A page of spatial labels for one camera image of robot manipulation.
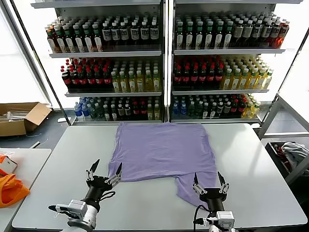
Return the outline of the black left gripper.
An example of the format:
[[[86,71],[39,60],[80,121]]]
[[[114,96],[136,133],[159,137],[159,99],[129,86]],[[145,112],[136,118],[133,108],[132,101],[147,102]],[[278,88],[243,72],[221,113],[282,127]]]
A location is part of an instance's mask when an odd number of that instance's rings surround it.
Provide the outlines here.
[[[112,190],[112,187],[115,187],[121,181],[121,173],[122,173],[122,162],[120,163],[115,175],[112,177],[103,177],[103,176],[94,176],[94,172],[96,171],[100,159],[94,162],[89,170],[86,170],[88,178],[87,185],[89,190],[83,198],[83,201],[90,206],[100,207],[99,202],[103,199],[107,192]]]

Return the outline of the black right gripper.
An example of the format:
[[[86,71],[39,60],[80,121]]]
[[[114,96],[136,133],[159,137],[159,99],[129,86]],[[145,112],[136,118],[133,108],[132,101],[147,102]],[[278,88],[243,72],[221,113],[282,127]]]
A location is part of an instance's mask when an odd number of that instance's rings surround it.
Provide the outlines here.
[[[203,188],[197,178],[197,174],[194,176],[193,190],[199,194],[199,199],[208,205],[210,212],[224,211],[223,202],[227,198],[227,192],[229,189],[229,183],[225,181],[224,177],[218,172],[218,178],[220,181],[220,188]]]

